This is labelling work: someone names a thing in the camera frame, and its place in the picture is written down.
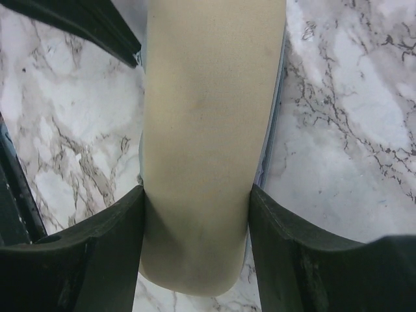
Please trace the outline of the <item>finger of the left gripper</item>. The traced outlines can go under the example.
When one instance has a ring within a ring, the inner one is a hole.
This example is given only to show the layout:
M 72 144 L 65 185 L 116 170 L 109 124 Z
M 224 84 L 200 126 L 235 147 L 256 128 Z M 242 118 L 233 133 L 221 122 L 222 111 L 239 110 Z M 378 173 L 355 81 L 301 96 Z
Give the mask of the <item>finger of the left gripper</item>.
M 112 1 L 1 0 L 1 4 L 88 40 L 131 68 L 139 64 L 142 46 Z

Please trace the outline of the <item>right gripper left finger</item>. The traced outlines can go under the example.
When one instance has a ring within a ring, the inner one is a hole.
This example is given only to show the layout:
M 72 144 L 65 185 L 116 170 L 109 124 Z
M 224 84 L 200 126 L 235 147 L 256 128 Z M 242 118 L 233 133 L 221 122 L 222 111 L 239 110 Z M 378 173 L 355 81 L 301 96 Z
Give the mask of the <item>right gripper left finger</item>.
M 1 248 L 2 311 L 132 311 L 144 190 L 40 239 Z

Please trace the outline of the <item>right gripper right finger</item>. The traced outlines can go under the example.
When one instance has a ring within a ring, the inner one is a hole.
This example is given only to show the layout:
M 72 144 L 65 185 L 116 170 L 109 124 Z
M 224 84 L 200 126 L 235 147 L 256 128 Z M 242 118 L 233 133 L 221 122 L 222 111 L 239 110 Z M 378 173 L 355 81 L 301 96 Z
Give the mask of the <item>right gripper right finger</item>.
M 415 237 L 360 243 L 253 187 L 249 228 L 263 311 L 414 311 Z

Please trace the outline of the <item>beige umbrella case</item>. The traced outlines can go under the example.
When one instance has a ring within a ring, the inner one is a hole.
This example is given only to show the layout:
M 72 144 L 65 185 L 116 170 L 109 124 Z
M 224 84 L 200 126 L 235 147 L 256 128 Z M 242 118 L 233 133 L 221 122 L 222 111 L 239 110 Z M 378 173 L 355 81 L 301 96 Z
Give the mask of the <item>beige umbrella case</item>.
M 191 296 L 239 278 L 278 80 L 285 1 L 150 1 L 141 274 Z

